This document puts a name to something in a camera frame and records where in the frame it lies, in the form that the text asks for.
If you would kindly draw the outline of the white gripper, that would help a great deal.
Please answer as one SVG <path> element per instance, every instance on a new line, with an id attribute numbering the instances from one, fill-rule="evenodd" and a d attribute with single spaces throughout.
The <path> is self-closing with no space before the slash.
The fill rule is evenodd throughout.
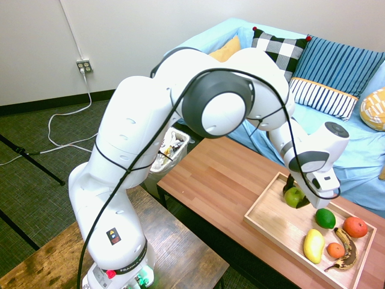
<path id="1" fill-rule="evenodd" d="M 294 182 L 295 179 L 289 174 L 283 187 L 283 195 L 295 186 Z M 305 207 L 310 203 L 316 209 L 325 208 L 331 200 L 340 196 L 340 181 L 333 168 L 327 172 L 304 173 L 303 176 L 300 176 L 300 187 L 306 196 L 297 202 L 296 209 Z"/>

